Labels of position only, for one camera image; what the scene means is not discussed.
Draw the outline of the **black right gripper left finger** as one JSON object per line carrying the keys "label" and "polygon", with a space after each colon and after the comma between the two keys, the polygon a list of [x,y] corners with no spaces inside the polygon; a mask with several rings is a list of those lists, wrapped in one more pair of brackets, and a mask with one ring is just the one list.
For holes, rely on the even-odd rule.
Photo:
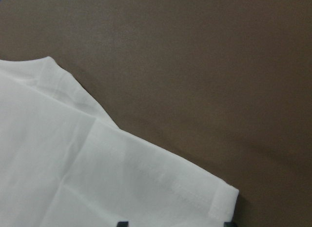
{"label": "black right gripper left finger", "polygon": [[128,227],[129,222],[128,221],[120,221],[117,223],[116,227]]}

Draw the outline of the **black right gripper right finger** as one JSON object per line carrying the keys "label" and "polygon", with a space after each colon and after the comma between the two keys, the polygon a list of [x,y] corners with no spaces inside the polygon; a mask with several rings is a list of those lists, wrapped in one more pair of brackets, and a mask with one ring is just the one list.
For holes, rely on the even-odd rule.
{"label": "black right gripper right finger", "polygon": [[236,223],[235,222],[224,222],[224,227],[236,227]]}

